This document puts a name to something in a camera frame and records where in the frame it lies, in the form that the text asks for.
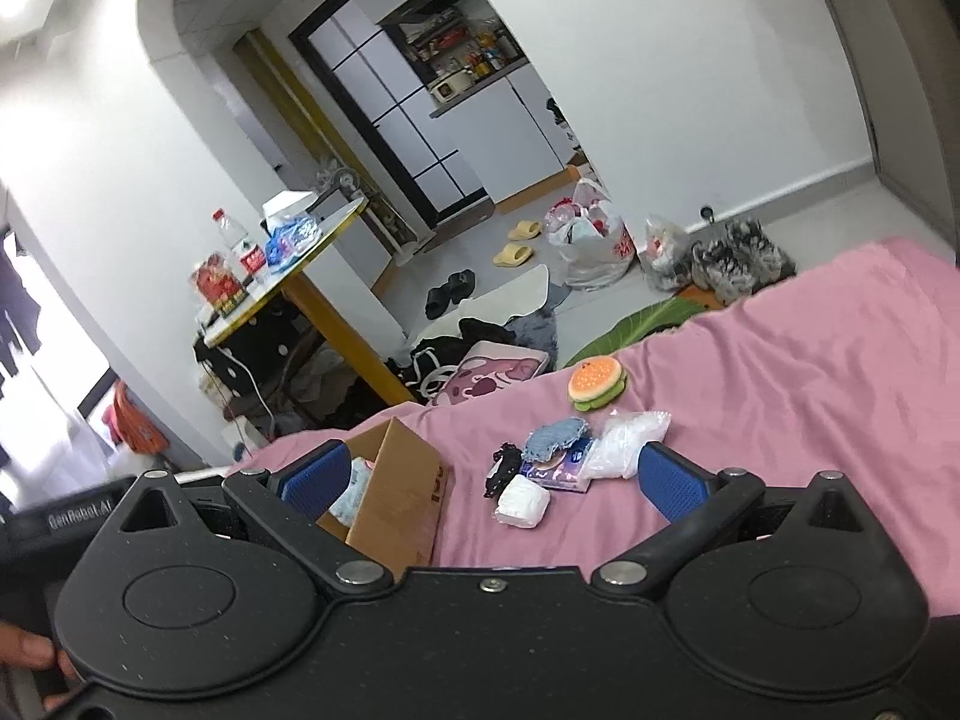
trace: human hand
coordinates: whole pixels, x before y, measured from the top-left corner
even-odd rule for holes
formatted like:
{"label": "human hand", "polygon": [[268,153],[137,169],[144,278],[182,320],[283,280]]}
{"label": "human hand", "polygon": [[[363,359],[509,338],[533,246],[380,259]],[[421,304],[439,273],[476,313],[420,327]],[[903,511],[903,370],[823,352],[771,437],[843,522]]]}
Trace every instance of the human hand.
{"label": "human hand", "polygon": [[[69,680],[77,678],[77,671],[66,652],[58,653],[49,638],[39,637],[20,630],[16,626],[0,622],[0,665],[44,671],[54,664],[64,672],[64,677]],[[43,700],[43,708],[49,712],[62,704],[65,699],[65,695],[48,696]]]}

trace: red and white bag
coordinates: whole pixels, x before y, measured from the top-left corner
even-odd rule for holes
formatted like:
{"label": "red and white bag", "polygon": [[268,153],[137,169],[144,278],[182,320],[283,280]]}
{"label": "red and white bag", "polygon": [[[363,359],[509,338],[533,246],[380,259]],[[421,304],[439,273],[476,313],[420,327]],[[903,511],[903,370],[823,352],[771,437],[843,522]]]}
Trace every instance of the red and white bag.
{"label": "red and white bag", "polygon": [[573,197],[547,211],[546,240],[566,264],[566,283],[578,290],[613,284],[637,256],[623,218],[603,187],[589,178],[577,182]]}

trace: cartoon print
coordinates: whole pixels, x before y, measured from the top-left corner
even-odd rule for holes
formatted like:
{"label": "cartoon print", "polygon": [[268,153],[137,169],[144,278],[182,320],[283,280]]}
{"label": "cartoon print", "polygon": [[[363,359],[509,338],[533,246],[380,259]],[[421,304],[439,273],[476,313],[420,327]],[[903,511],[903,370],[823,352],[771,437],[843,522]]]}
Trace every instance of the cartoon print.
{"label": "cartoon print", "polygon": [[491,360],[489,357],[470,357],[443,389],[450,405],[463,403],[472,397],[504,389],[515,382],[533,378],[539,362],[530,357],[520,360]]}

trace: metal screw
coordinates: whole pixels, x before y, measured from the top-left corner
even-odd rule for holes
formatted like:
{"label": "metal screw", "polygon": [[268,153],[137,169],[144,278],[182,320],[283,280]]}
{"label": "metal screw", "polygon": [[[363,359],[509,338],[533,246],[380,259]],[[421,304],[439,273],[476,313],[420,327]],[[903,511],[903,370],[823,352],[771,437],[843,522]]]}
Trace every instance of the metal screw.
{"label": "metal screw", "polygon": [[639,584],[647,578],[647,567],[632,560],[614,560],[600,566],[600,579],[607,584]]}
{"label": "metal screw", "polygon": [[507,580],[496,577],[483,579],[480,581],[480,589],[484,592],[503,592],[507,589]]}
{"label": "metal screw", "polygon": [[337,569],[344,584],[373,584],[383,578],[383,566],[370,560],[351,560]]}

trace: bed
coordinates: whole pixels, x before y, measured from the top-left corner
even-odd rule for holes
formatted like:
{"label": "bed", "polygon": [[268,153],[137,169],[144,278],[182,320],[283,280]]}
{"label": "bed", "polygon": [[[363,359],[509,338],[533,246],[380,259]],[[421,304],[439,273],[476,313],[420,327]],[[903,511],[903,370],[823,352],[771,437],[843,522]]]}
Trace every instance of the bed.
{"label": "bed", "polygon": [[[744,466],[778,487],[821,469],[851,477],[928,594],[960,613],[960,271],[894,239],[618,353],[619,410],[666,409],[666,443],[708,469]],[[435,565],[578,565],[589,574],[665,524],[635,480],[552,493],[538,528],[493,520],[491,454],[565,415],[569,372],[397,416],[453,467]],[[592,417],[602,422],[610,409]],[[300,433],[246,464],[277,469],[338,431]]]}

